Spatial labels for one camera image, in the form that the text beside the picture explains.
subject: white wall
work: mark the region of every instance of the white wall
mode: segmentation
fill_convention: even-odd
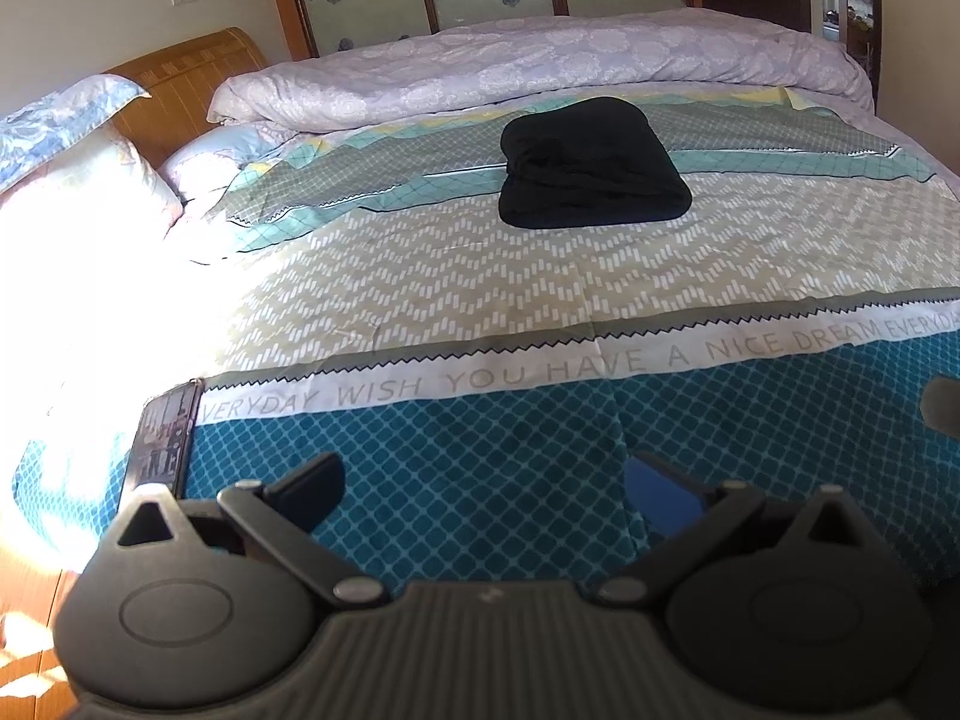
[[[288,61],[274,0],[0,0],[0,115],[152,50],[238,26]]]
[[[882,0],[877,114],[960,172],[960,0]]]

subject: patterned bedspread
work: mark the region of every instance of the patterned bedspread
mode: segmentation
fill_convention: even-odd
[[[392,586],[588,581],[650,543],[621,482],[644,449],[783,497],[843,485],[918,580],[960,571],[960,445],[918,408],[960,375],[943,177],[783,91],[627,95],[691,211],[510,228],[499,132],[583,94],[302,136],[194,220],[230,256],[194,285],[216,332],[188,495],[334,449],[347,499],[316,537]],[[109,522],[131,427],[83,499],[69,447],[57,484],[30,443],[14,493],[62,552]]]

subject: smartphone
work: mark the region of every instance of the smartphone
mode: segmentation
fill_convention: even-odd
[[[119,511],[123,511],[133,490],[140,485],[167,485],[174,498],[184,497],[186,464],[201,394],[203,380],[191,379],[168,389],[144,407],[133,435]]]

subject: chevron pattern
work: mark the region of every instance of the chevron pattern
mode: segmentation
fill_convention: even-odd
[[[496,196],[357,211],[224,266],[243,295],[206,375],[689,308],[957,286],[935,177],[690,175],[666,223],[527,231]]]

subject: black towel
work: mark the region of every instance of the black towel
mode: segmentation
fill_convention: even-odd
[[[677,218],[690,189],[635,105],[593,98],[514,119],[500,218],[526,229]]]

